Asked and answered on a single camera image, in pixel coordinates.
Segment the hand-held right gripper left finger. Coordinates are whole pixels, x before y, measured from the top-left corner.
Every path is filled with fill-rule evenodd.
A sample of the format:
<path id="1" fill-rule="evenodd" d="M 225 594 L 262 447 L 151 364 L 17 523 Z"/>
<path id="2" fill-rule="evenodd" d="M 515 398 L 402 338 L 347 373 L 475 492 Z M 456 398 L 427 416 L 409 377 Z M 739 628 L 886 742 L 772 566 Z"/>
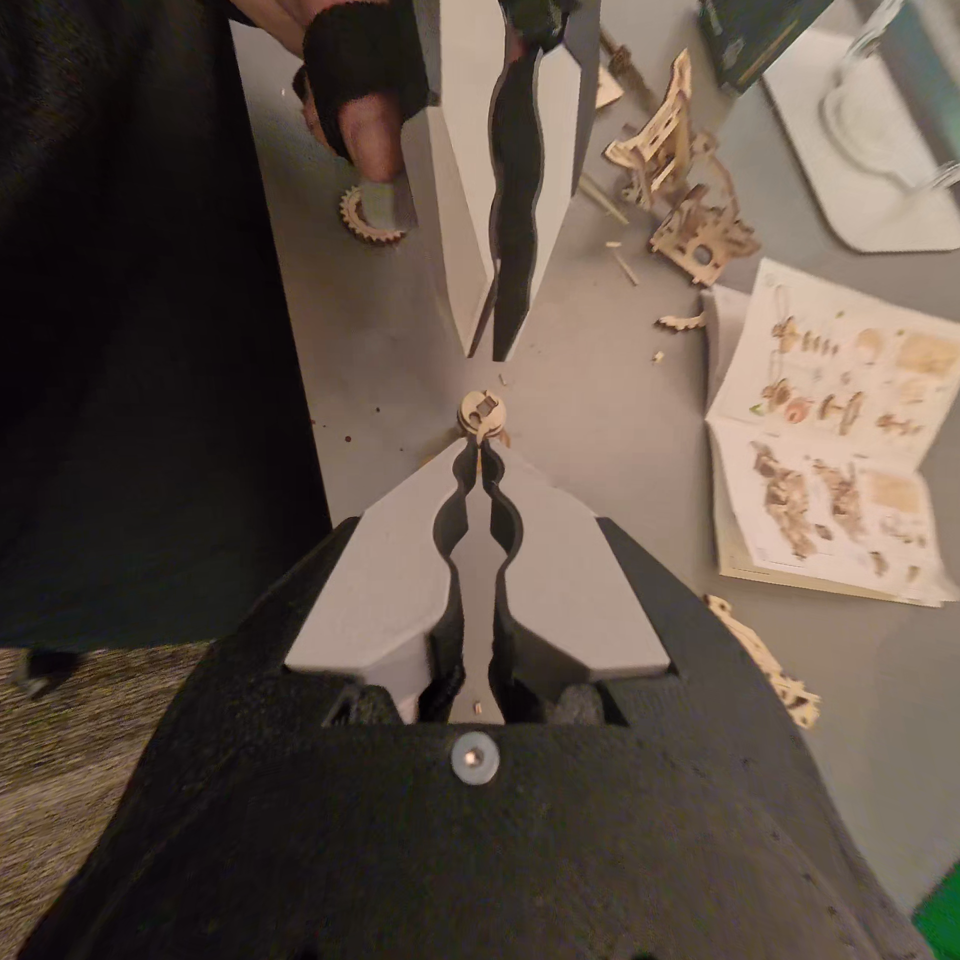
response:
<path id="1" fill-rule="evenodd" d="M 284 666 L 329 673 L 390 694 L 401 719 L 462 664 L 463 609 L 451 561 L 467 533 L 477 446 L 459 438 L 358 518 Z"/>

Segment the small wooden gear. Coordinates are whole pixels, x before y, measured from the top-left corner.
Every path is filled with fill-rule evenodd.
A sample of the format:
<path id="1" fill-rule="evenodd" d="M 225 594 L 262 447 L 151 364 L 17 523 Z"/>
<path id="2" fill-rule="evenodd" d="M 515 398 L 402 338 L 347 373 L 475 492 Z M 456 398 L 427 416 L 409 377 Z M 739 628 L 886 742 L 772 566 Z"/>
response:
<path id="1" fill-rule="evenodd" d="M 339 204 L 344 227 L 375 246 L 401 242 L 416 222 L 411 210 L 409 191 L 394 183 L 361 182 L 348 188 Z"/>

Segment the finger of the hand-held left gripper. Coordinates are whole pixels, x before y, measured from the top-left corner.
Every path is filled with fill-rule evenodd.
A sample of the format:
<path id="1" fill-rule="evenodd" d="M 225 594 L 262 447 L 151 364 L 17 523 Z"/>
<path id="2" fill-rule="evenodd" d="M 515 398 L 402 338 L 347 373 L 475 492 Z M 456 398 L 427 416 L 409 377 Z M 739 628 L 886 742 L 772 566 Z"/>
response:
<path id="1" fill-rule="evenodd" d="M 490 118 L 501 77 L 501 25 L 495 14 L 470 14 L 490 49 L 467 50 L 466 29 L 440 2 L 441 26 L 453 28 L 442 42 L 441 98 L 402 127 L 401 143 L 418 229 L 422 234 L 442 314 L 450 319 L 465 356 L 493 305 L 496 267 L 491 219 L 497 182 Z"/>
<path id="2" fill-rule="evenodd" d="M 505 66 L 490 104 L 495 192 L 491 357 L 507 362 L 543 283 L 594 125 L 600 2 L 501 2 Z"/>

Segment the open instruction booklet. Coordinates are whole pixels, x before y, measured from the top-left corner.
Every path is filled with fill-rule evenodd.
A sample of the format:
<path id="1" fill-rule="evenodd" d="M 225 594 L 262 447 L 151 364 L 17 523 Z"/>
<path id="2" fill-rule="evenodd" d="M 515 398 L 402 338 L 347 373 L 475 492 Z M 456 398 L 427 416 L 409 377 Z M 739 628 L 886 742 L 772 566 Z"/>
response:
<path id="1" fill-rule="evenodd" d="M 958 600 L 921 474 L 958 395 L 958 323 L 763 258 L 705 308 L 721 575 Z"/>

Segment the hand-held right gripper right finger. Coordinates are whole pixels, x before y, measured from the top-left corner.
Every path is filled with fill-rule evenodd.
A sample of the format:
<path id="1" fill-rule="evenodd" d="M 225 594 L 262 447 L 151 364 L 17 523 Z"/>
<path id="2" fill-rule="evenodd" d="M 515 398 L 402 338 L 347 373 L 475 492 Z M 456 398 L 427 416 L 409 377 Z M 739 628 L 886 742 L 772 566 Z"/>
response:
<path id="1" fill-rule="evenodd" d="M 514 451 L 483 441 L 497 571 L 488 679 L 502 714 L 547 714 L 571 687 L 660 678 L 671 661 L 602 518 Z"/>

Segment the white document stand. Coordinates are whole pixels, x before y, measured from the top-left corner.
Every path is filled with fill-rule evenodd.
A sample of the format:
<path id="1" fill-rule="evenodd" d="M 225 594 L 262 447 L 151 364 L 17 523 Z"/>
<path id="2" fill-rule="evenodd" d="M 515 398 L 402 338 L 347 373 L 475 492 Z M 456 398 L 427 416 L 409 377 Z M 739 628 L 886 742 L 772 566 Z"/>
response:
<path id="1" fill-rule="evenodd" d="M 880 51 L 906 2 L 880 2 L 858 34 L 811 27 L 765 72 L 822 214 L 864 255 L 959 247 L 958 162 L 937 164 Z"/>

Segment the green plastic bin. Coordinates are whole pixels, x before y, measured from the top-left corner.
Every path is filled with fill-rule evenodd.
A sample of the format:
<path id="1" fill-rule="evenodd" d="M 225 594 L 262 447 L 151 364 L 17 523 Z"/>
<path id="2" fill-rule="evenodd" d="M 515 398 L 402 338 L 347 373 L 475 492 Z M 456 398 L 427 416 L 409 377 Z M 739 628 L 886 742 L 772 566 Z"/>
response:
<path id="1" fill-rule="evenodd" d="M 937 959 L 959 959 L 959 861 L 917 905 L 912 922 Z"/>

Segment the flat wooden car body panel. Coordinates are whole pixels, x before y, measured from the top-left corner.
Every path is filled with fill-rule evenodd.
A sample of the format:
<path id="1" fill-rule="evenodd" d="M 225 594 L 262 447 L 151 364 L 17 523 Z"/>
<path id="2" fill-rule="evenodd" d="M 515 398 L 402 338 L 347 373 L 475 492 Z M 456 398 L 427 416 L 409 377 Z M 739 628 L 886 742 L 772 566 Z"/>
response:
<path id="1" fill-rule="evenodd" d="M 705 594 L 703 601 L 749 654 L 794 723 L 810 731 L 820 718 L 821 698 L 786 672 L 756 631 L 734 617 L 728 601 L 712 594 Z"/>

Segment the partly built wooden model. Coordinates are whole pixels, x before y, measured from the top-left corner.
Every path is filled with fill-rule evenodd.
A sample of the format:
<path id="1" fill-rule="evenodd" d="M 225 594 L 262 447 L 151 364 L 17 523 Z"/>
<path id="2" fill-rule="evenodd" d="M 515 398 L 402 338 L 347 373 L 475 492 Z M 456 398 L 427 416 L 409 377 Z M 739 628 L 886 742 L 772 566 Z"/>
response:
<path id="1" fill-rule="evenodd" d="M 604 158 L 626 171 L 625 202 L 662 219 L 649 240 L 651 252 L 711 287 L 731 261 L 749 258 L 761 244 L 741 216 L 734 180 L 717 155 L 716 137 L 692 126 L 692 64 L 681 50 L 659 106 L 645 126 L 615 139 Z"/>

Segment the wooden hub disc part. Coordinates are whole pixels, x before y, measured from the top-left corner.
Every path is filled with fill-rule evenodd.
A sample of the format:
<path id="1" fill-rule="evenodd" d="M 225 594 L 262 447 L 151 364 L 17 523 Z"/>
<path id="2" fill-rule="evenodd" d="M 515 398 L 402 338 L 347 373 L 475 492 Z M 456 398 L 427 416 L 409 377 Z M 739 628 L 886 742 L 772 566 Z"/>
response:
<path id="1" fill-rule="evenodd" d="M 474 440 L 477 447 L 485 442 L 498 442 L 510 449 L 511 439 L 506 431 L 506 422 L 503 399 L 488 390 L 468 392 L 457 410 L 457 425 L 466 437 Z"/>

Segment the dark green model box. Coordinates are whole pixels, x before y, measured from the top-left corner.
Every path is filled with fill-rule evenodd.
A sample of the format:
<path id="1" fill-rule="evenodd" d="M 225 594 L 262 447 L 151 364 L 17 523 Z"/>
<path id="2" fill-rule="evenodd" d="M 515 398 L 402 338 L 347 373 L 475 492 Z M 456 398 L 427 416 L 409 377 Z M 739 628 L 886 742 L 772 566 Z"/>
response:
<path id="1" fill-rule="evenodd" d="M 698 23 L 721 90 L 762 77 L 832 1 L 699 1 Z"/>

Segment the long wooden wedge piece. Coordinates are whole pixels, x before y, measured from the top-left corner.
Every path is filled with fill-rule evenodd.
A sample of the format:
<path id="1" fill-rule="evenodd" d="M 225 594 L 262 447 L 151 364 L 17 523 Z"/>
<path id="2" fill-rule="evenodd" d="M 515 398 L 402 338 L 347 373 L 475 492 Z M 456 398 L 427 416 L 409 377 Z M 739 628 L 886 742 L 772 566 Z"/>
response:
<path id="1" fill-rule="evenodd" d="M 622 226 L 630 226 L 628 217 L 588 174 L 582 173 L 577 184 L 578 193 L 590 200 L 604 214 Z"/>

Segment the person's left hand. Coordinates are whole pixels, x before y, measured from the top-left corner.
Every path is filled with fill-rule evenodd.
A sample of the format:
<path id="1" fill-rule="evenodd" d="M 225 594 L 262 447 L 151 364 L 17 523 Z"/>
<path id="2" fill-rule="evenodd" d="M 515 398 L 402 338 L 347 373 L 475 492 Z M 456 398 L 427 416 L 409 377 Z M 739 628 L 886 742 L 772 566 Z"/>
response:
<path id="1" fill-rule="evenodd" d="M 302 113 L 306 126 L 319 144 L 330 147 L 318 113 L 320 102 L 330 100 L 328 80 L 346 77 L 345 55 L 336 54 L 326 66 L 333 41 L 324 48 L 312 40 L 314 24 L 331 23 L 329 11 L 347 8 L 350 1 L 232 1 L 231 16 L 255 26 L 297 56 L 304 70 Z M 337 108 L 339 145 L 361 176 L 373 183 L 388 184 L 403 171 L 401 144 L 402 110 L 393 90 L 370 91 L 344 101 Z"/>

